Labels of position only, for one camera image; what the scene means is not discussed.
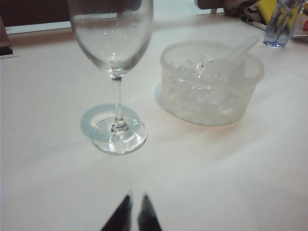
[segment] table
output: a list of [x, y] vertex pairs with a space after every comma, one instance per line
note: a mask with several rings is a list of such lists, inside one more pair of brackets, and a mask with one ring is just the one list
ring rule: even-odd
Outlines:
[[262, 33], [221, 14], [156, 17], [122, 93], [124, 114], [140, 117], [149, 136], [121, 156], [89, 138], [113, 113], [112, 82], [71, 30], [10, 35], [19, 57], [1, 60], [3, 230], [100, 230], [132, 190], [132, 230], [147, 193], [165, 231], [307, 231], [306, 43], [277, 50], [260, 41], [251, 50], [265, 76], [233, 124], [190, 124], [160, 105], [166, 46], [192, 39], [236, 46]]

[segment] wine glass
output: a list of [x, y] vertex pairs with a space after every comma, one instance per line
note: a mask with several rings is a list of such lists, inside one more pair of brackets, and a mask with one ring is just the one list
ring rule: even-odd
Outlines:
[[113, 81], [115, 117], [97, 124], [94, 145], [111, 154], [126, 154], [143, 145], [144, 124], [123, 117], [121, 79], [145, 53], [152, 35], [153, 0], [68, 0], [70, 21], [85, 55]]

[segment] clear plastic bowl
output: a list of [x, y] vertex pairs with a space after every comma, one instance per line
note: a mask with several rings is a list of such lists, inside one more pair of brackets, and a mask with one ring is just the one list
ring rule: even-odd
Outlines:
[[167, 47], [160, 59], [164, 108], [178, 118], [200, 125], [225, 125], [240, 119], [264, 76], [262, 62], [248, 53], [240, 65], [223, 75], [206, 72], [208, 65], [227, 57], [234, 49], [204, 41]]

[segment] dark background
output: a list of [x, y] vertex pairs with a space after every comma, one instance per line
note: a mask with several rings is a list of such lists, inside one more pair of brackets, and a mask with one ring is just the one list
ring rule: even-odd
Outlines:
[[67, 0], [0, 0], [4, 26], [69, 21]]

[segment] yellow object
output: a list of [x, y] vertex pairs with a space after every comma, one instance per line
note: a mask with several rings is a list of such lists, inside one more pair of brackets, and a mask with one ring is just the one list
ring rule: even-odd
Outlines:
[[[271, 15], [273, 14], [274, 10], [275, 10], [275, 7], [276, 7], [276, 3], [277, 3], [277, 0], [260, 0], [258, 3], [257, 3], [257, 8], [260, 12], [260, 14], [262, 15], [266, 25], [269, 25], [270, 24], [270, 18], [271, 18]], [[280, 8], [281, 11], [282, 11], [282, 15], [279, 17], [278, 19], [278, 24], [281, 23], [282, 19], [284, 18], [284, 16], [286, 14], [286, 11], [284, 8]], [[297, 18], [297, 12], [298, 12], [298, 7], [294, 7], [292, 10], [291, 10], [291, 14], [292, 15], [288, 20], [286, 20], [286, 23], [287, 23], [287, 26], [289, 29], [292, 28], [296, 18]]]
[[270, 24], [270, 17], [274, 12], [277, 0], [260, 0], [257, 3], [257, 8], [262, 15], [266, 25]]

